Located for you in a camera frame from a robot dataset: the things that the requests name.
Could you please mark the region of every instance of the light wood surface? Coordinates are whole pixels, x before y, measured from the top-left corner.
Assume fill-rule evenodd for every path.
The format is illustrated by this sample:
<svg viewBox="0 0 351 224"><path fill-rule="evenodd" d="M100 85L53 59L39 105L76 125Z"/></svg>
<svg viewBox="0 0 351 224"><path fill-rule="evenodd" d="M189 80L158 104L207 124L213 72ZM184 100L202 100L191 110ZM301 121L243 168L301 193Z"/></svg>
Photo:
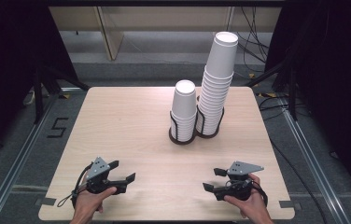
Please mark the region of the light wood surface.
<svg viewBox="0 0 351 224"><path fill-rule="evenodd" d="M125 194L104 201L96 220L242 220L239 210L218 202L203 182L222 187L229 179L214 175L214 168L228 169L233 161L264 167L256 172L269 197L273 219L291 219L283 176L263 124L253 92L231 87L225 115L217 136L196 137L185 146L168 136L173 87L92 88L81 107L74 129L50 184L47 196L56 204L69 195L79 174L97 156L118 160L109 180L136 172ZM68 200L63 207L42 205L43 220L69 220L74 213Z"/></svg>

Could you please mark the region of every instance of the black wire cup holder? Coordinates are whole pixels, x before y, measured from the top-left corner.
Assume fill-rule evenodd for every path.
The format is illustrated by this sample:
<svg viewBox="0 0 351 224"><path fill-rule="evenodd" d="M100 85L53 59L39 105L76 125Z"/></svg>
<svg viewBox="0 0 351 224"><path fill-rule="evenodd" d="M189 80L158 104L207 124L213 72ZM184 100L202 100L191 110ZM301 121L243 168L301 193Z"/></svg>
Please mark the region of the black wire cup holder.
<svg viewBox="0 0 351 224"><path fill-rule="evenodd" d="M219 119L219 122L218 122L218 126L216 128L216 131L212 134L204 134L204 124L205 124L205 116L204 114L202 113L202 111L199 109L199 106L196 105L197 107L197 116L196 116L196 123L197 123L197 120L199 118L199 115L202 116L202 119L203 119L203 123L202 123L202 130L199 132L197 129L196 129L196 123L195 123L195 131L196 131L196 135L201 137L201 138L213 138L215 137L218 132L219 132L219 126L221 124L221 121L222 121L222 118L224 117L224 114L225 114L225 107L222 107L222 115L221 115L221 118Z"/></svg>
<svg viewBox="0 0 351 224"><path fill-rule="evenodd" d="M170 127L170 129L169 129L169 137L170 137L170 140L172 140L173 143L175 143L177 145L187 145L187 144L191 143L195 139L195 137L196 137L196 132L195 132L196 129L195 128L196 128L196 122L198 121L198 116L197 115L198 115L198 112L196 111L195 122L194 122L194 125L193 125L192 137L190 138L190 140L183 142L183 141L179 141L178 140L178 124L177 124L176 120L173 118L172 111L170 111L170 119L175 124L175 138L172 135L172 127Z"/></svg>

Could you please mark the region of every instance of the cup rim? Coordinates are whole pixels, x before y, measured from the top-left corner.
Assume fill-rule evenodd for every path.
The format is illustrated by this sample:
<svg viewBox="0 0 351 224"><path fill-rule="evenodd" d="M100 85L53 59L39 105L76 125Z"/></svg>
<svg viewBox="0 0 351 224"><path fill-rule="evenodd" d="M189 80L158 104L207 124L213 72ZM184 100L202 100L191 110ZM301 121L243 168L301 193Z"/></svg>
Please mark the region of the cup rim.
<svg viewBox="0 0 351 224"><path fill-rule="evenodd" d="M177 86L181 85L182 83L190 84L190 88L192 89L192 91L190 91L190 92L179 91ZM196 89L195 84L192 81L187 80L187 79L181 79L181 80L177 81L177 83L175 84L175 91L177 91L180 95L189 96L195 92L195 89Z"/></svg>
<svg viewBox="0 0 351 224"><path fill-rule="evenodd" d="M224 38L221 38L223 36L229 36L233 40L227 41ZM224 46L224 47L234 47L235 45L237 45L237 43L239 41L239 37L237 37L237 35L234 33L222 31L222 32L216 33L216 37L214 38L214 41L216 41L216 43L218 43L219 45Z"/></svg>

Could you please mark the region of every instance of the gray floor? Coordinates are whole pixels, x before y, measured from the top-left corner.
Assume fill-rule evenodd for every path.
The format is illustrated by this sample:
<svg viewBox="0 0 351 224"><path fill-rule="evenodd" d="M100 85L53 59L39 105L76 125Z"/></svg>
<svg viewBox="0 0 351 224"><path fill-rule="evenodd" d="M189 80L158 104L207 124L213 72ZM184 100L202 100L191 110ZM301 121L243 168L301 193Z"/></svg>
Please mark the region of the gray floor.
<svg viewBox="0 0 351 224"><path fill-rule="evenodd" d="M173 86L179 79L188 78L200 86L213 33L126 33L117 60L112 62L106 58L99 33L80 32L76 35L75 32L62 32L62 37L79 79L88 85ZM260 34L259 37L262 43L270 45L271 34ZM262 56L254 45L249 44L247 47ZM244 54L240 49L236 58L237 74L232 81L233 86L246 84L250 74L261 74L264 63ZM254 87L253 91L256 94L273 92L273 80L274 77L266 79ZM73 87L66 82L60 83L63 87ZM72 91L65 96L56 97L53 101L39 136L3 204L0 223L43 223L37 216L39 201L45 197L85 94L83 91ZM262 96L256 98L257 104L267 99ZM332 148L316 124L315 118L312 118L303 106L301 98L297 108L298 124L351 223L351 178L342 164L330 156ZM279 104L280 102L273 98L262 106ZM337 223L289 127L286 114L287 110L284 107L261 111L268 134L279 149L274 147L274 152L296 209L292 220L276 220L275 223L324 223L319 208L322 209L327 223ZM66 128L63 137L49 138L49 135L60 134L59 130L52 130L52 125L58 118L62 119L58 121L58 125ZM0 148L0 185L34 128L34 119L34 104L27 105L4 134L4 147Z"/></svg>

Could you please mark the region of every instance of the black tape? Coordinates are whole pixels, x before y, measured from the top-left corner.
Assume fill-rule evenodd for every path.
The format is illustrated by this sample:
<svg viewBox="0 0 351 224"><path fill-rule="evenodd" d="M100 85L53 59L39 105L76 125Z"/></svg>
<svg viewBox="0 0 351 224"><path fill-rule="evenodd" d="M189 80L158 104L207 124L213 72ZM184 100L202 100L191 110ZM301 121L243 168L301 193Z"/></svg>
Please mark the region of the black tape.
<svg viewBox="0 0 351 224"><path fill-rule="evenodd" d="M295 207L292 201L279 201L281 208Z"/></svg>
<svg viewBox="0 0 351 224"><path fill-rule="evenodd" d="M43 199L37 199L35 201L35 205L49 205L49 206L53 206L56 203L56 199L52 199L52 198L43 198Z"/></svg>

